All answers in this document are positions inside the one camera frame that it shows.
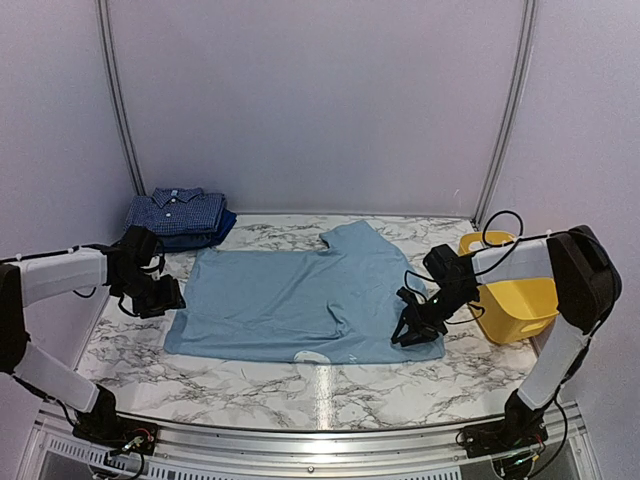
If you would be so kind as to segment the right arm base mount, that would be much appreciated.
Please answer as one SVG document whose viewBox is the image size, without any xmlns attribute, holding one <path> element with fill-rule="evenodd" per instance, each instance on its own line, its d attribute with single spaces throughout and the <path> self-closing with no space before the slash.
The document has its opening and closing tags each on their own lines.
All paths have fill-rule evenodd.
<svg viewBox="0 0 640 480">
<path fill-rule="evenodd" d="M 548 439 L 544 423 L 528 429 L 508 430 L 502 420 L 463 427 L 456 435 L 456 443 L 468 458 L 505 453 L 514 449 L 541 446 Z"/>
</svg>

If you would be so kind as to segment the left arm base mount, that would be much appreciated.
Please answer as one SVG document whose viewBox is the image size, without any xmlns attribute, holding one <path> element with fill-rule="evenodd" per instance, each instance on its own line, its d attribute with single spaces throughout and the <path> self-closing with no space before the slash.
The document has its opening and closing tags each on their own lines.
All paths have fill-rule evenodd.
<svg viewBox="0 0 640 480">
<path fill-rule="evenodd" d="M 159 426 L 156 423 L 130 418 L 121 418 L 111 433 L 98 433 L 82 426 L 74 426 L 74 437 L 106 446 L 112 455 L 141 453 L 152 455 L 158 438 Z"/>
</svg>

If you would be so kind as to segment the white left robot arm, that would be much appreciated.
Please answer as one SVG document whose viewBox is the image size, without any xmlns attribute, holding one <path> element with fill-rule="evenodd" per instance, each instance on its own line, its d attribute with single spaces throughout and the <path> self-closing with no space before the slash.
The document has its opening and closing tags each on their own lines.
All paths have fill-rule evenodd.
<svg viewBox="0 0 640 480">
<path fill-rule="evenodd" d="M 23 388 L 73 410 L 77 435 L 106 445 L 130 427 L 116 412 L 115 395 L 37 346 L 26 329 L 28 307 L 64 294 L 105 287 L 126 315 L 154 318 L 185 308 L 179 282 L 164 271 L 164 246 L 142 226 L 131 226 L 111 245 L 15 256 L 1 263 L 1 371 Z"/>
</svg>

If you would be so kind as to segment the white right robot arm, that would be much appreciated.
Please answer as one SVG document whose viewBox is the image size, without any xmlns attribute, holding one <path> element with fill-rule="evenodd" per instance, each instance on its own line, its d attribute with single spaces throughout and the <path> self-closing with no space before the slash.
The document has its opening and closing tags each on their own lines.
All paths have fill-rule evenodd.
<svg viewBox="0 0 640 480">
<path fill-rule="evenodd" d="M 481 324 L 495 343 L 528 335 L 526 321 L 552 320 L 537 363 L 505 404 L 495 438 L 515 448 L 529 437 L 561 386 L 579 369 L 598 328 L 622 291 L 621 277 L 593 230 L 579 225 L 457 253 L 447 245 L 423 259 L 424 280 L 437 285 L 424 298 L 409 286 L 397 295 L 405 308 L 391 336 L 401 347 L 428 343 L 463 305 L 485 309 Z"/>
</svg>

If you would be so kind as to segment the light blue garment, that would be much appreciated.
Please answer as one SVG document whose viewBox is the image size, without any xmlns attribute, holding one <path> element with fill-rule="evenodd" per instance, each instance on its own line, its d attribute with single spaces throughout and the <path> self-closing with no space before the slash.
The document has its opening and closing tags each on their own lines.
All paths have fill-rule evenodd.
<svg viewBox="0 0 640 480">
<path fill-rule="evenodd" d="M 201 251 L 166 334 L 170 354 L 256 362 L 388 364 L 439 359 L 444 340 L 391 337 L 410 265 L 366 221 L 321 234 L 315 251 Z"/>
</svg>

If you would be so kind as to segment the blue plaid button shirt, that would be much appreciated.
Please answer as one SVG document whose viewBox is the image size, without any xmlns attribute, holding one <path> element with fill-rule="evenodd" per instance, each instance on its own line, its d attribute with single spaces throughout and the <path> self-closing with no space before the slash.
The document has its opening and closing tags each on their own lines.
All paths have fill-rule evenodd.
<svg viewBox="0 0 640 480">
<path fill-rule="evenodd" d="M 135 196 L 124 230 L 144 227 L 158 236 L 207 233 L 217 229 L 227 200 L 202 188 L 156 188 L 151 196 Z"/>
</svg>

